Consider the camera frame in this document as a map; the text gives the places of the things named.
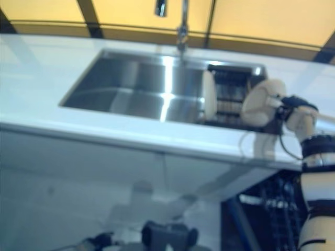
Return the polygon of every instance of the sink basin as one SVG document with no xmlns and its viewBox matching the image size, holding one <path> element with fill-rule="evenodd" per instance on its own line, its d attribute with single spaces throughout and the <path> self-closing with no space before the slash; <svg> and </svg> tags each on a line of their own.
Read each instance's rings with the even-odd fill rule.
<svg viewBox="0 0 335 251">
<path fill-rule="evenodd" d="M 199 123 L 204 111 L 202 75 L 210 65 L 249 75 L 265 72 L 256 64 L 103 50 L 61 106 Z"/>
</svg>

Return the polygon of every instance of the faucet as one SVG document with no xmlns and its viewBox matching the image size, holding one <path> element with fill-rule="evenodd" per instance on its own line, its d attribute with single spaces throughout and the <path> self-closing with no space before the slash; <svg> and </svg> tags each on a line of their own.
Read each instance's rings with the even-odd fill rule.
<svg viewBox="0 0 335 251">
<path fill-rule="evenodd" d="M 157 0 L 155 14 L 160 17 L 166 17 L 167 3 L 168 0 Z M 178 30 L 177 48 L 180 52 L 181 58 L 183 58 L 185 50 L 187 49 L 187 40 L 188 40 L 187 13 L 188 13 L 188 0 L 183 0 L 182 24 L 177 29 Z"/>
</svg>

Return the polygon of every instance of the robotic arm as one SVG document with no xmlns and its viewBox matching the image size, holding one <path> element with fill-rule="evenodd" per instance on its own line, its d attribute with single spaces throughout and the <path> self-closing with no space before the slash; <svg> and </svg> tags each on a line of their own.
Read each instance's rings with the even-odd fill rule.
<svg viewBox="0 0 335 251">
<path fill-rule="evenodd" d="M 284 83 L 276 79 L 262 81 L 248 94 L 241 118 L 257 127 L 277 119 L 295 133 L 303 156 L 299 190 L 309 213 L 299 250 L 335 250 L 335 136 L 316 132 L 319 120 L 320 130 L 334 133 L 335 119 L 299 97 L 286 97 Z"/>
</svg>

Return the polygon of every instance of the black strap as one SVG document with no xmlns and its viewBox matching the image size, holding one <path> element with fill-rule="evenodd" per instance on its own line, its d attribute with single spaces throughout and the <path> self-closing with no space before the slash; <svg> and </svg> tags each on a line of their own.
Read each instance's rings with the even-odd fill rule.
<svg viewBox="0 0 335 251">
<path fill-rule="evenodd" d="M 335 200 L 313 200 L 307 201 L 311 207 L 309 210 L 309 218 L 318 216 L 335 217 Z"/>
<path fill-rule="evenodd" d="M 327 173 L 335 172 L 335 165 L 308 167 L 306 163 L 303 164 L 303 173 Z"/>
<path fill-rule="evenodd" d="M 326 243 L 326 239 L 310 239 L 309 241 L 302 243 L 298 250 L 300 251 L 303 246 L 313 243 Z"/>
</svg>

